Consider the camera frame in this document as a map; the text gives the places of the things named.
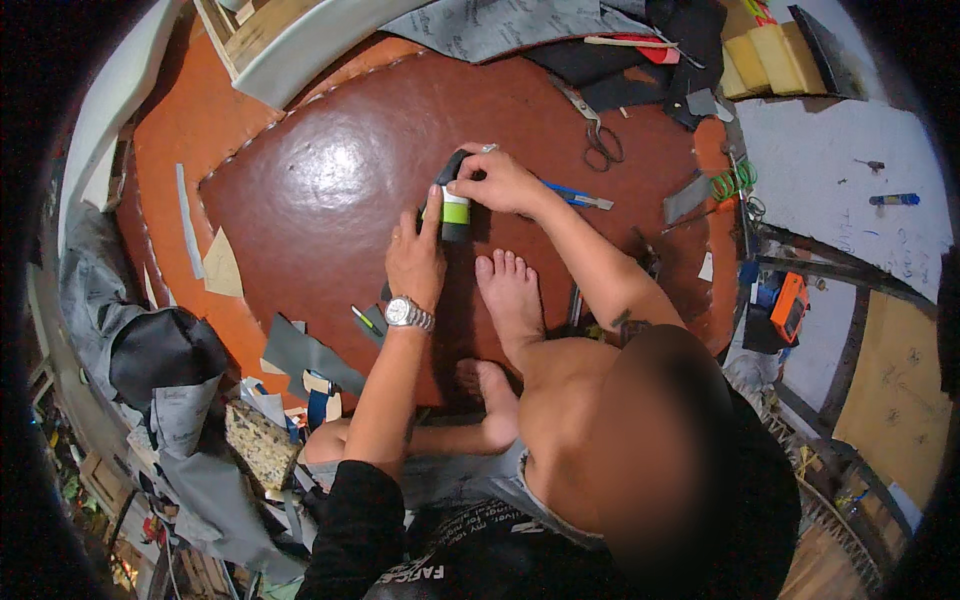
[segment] scissors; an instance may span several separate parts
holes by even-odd
[[[584,162],[587,164],[587,166],[594,171],[603,173],[610,170],[612,163],[623,162],[623,145],[620,144],[620,138],[616,136],[616,133],[614,133],[609,127],[601,125],[600,117],[597,116],[597,113],[593,111],[593,108],[590,108],[584,99],[578,96],[573,89],[567,87],[563,80],[552,74],[547,74],[547,77],[549,78],[550,83],[559,89],[566,99],[569,100],[570,103],[580,111],[580,114],[584,115],[584,118],[587,119],[588,147],[586,150],[584,150]],[[604,136],[602,136],[601,133],[604,133],[605,136],[612,141],[613,145],[616,147],[615,152],[612,152],[604,142]],[[595,157],[591,158],[594,154],[600,155],[600,158],[602,158],[603,161],[601,162],[600,159]]]

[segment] bare foot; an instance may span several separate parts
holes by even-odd
[[[488,450],[501,452],[510,447],[519,434],[519,399],[499,365],[465,358],[457,362],[457,381],[471,395],[483,398],[487,415],[480,427]]]
[[[537,272],[513,252],[496,249],[493,260],[477,257],[476,275],[480,296],[493,317],[493,328],[507,359],[516,367],[520,350],[543,340]]]

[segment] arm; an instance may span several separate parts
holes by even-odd
[[[390,289],[435,312],[446,264],[437,249],[441,192],[427,199],[420,234],[404,213],[387,250]],[[350,424],[344,460],[318,519],[319,534],[298,598],[360,598],[403,558],[403,496],[397,484],[414,411],[414,385],[429,335],[390,327]]]
[[[447,189],[491,210],[534,219],[550,237],[598,323],[609,330],[635,320],[684,326],[670,299],[630,256],[508,155],[479,154],[481,147],[463,146],[477,154],[464,160]],[[487,173],[486,178],[471,180],[479,170]]]
[[[430,189],[420,234],[416,217],[404,213],[387,250],[387,278],[398,296],[436,312],[446,263],[437,247],[442,195]],[[419,327],[390,327],[350,423],[344,460],[370,463],[395,480],[407,450],[414,412],[414,386],[429,335]]]

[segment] knee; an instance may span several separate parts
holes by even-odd
[[[317,427],[303,447],[303,460],[309,465],[341,460],[344,446],[347,445],[348,430],[349,421],[345,419]]]

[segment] silver watch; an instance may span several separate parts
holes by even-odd
[[[433,331],[436,322],[433,315],[421,309],[415,302],[406,296],[397,296],[387,303],[387,310],[383,313],[387,325],[407,327],[415,325],[427,332]]]

